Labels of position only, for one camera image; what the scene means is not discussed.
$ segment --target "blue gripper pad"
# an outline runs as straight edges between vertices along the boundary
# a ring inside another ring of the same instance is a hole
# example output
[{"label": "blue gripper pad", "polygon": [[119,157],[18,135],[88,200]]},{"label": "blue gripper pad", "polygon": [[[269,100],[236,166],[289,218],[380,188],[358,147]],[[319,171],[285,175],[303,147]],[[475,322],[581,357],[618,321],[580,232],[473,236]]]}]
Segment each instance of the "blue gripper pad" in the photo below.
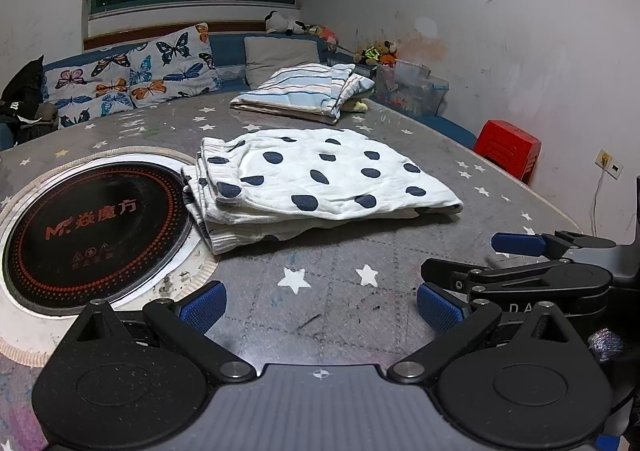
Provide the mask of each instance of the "blue gripper pad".
[{"label": "blue gripper pad", "polygon": [[491,246],[496,253],[542,256],[546,253],[546,241],[538,235],[495,233]]},{"label": "blue gripper pad", "polygon": [[415,298],[418,314],[436,332],[442,335],[465,318],[465,303],[433,283],[418,287]]},{"label": "blue gripper pad", "polygon": [[180,309],[180,320],[205,334],[225,314],[226,288],[218,283],[199,295],[197,293],[192,294],[196,297]]}]

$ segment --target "white polka dot fabric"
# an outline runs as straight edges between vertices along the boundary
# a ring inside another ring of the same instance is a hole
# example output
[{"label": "white polka dot fabric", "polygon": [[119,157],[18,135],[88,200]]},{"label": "white polka dot fabric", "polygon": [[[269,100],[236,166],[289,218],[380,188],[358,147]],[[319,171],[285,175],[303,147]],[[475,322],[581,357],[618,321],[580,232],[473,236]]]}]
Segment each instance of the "white polka dot fabric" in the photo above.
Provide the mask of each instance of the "white polka dot fabric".
[{"label": "white polka dot fabric", "polygon": [[182,174],[185,203],[217,254],[350,220],[462,210],[449,188],[409,158],[351,130],[204,138],[197,164]]}]

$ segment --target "cushion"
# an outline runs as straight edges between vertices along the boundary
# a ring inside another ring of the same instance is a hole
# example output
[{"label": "cushion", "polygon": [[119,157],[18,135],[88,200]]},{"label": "cushion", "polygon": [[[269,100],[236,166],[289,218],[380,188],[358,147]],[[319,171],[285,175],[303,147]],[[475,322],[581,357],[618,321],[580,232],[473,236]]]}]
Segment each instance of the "cushion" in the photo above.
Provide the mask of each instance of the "cushion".
[{"label": "cushion", "polygon": [[252,90],[282,68],[319,63],[318,44],[309,39],[245,37],[246,81]]},{"label": "cushion", "polygon": [[129,55],[116,54],[95,63],[46,73],[42,94],[58,108],[62,126],[134,107],[129,98]]},{"label": "cushion", "polygon": [[137,108],[220,89],[206,23],[149,41],[130,55],[129,93]]},{"label": "cushion", "polygon": [[36,59],[24,65],[2,92],[0,100],[5,102],[21,101],[31,106],[42,102],[42,59]]}]

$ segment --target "orange butterfly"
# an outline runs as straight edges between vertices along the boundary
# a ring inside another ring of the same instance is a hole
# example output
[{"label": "orange butterfly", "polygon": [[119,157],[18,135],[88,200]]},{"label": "orange butterfly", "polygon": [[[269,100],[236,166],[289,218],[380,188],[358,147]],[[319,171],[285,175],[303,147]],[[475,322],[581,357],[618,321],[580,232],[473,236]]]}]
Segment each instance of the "orange butterfly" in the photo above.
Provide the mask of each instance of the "orange butterfly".
[{"label": "orange butterfly", "polygon": [[209,41],[209,25],[207,25],[206,23],[196,25],[196,30],[200,33],[200,40],[203,43]]},{"label": "orange butterfly", "polygon": [[166,86],[162,81],[151,81],[148,85],[131,91],[137,100],[142,100],[143,98],[146,98],[148,94],[153,95],[155,92],[158,92],[159,94],[166,93]]},{"label": "orange butterfly", "polygon": [[118,79],[115,84],[111,81],[111,86],[107,84],[97,84],[95,87],[95,96],[102,97],[103,95],[111,92],[126,92],[127,81],[125,79]]}]

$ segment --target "blue striped cloth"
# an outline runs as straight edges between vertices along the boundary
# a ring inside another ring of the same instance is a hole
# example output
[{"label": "blue striped cloth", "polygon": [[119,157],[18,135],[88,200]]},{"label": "blue striped cloth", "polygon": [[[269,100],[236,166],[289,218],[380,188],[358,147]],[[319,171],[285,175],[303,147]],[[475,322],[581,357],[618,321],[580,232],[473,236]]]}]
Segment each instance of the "blue striped cloth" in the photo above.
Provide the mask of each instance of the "blue striped cloth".
[{"label": "blue striped cloth", "polygon": [[238,95],[231,107],[335,124],[348,99],[364,97],[373,89],[374,82],[354,69],[353,64],[314,63],[283,68],[257,90]]}]

